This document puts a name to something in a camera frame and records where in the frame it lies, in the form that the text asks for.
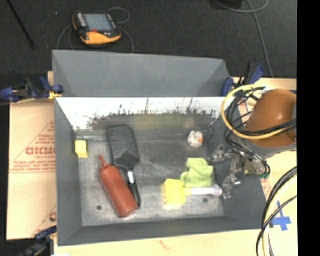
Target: yellow brush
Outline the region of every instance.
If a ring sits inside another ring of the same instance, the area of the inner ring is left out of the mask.
[[[182,181],[179,179],[169,178],[164,182],[163,185],[165,205],[170,208],[179,208],[183,206],[186,202],[187,196],[212,195],[215,197],[220,197],[223,192],[217,184],[213,185],[212,187],[184,187]]]

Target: device screen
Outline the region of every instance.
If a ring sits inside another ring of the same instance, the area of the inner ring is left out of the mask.
[[[110,21],[104,14],[84,14],[83,15],[89,30],[113,31]]]

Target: black spatula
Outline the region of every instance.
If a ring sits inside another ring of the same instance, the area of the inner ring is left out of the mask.
[[[134,168],[140,163],[138,145],[133,129],[119,126],[108,129],[107,135],[111,148],[113,163],[127,171],[128,187],[138,206],[141,205],[140,193],[134,176]]]

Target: black floor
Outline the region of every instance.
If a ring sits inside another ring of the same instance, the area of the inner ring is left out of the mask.
[[[106,12],[119,7],[130,20],[119,25],[128,35],[104,49],[119,53],[175,55],[223,59],[231,76],[244,76],[250,62],[265,68],[265,77],[297,78],[298,0],[7,0],[0,2],[0,89],[29,75],[52,69],[52,49],[87,49],[67,29],[75,11]],[[24,34],[8,2],[27,30]],[[227,5],[233,11],[221,6]],[[127,19],[115,10],[116,21]],[[20,252],[31,241],[5,241],[8,186],[8,115],[1,108],[0,256]]]

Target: white handle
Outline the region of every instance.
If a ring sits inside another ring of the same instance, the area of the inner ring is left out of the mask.
[[[219,185],[215,184],[212,187],[197,187],[191,188],[190,190],[191,195],[212,195],[215,197],[220,197],[223,193],[222,189]]]

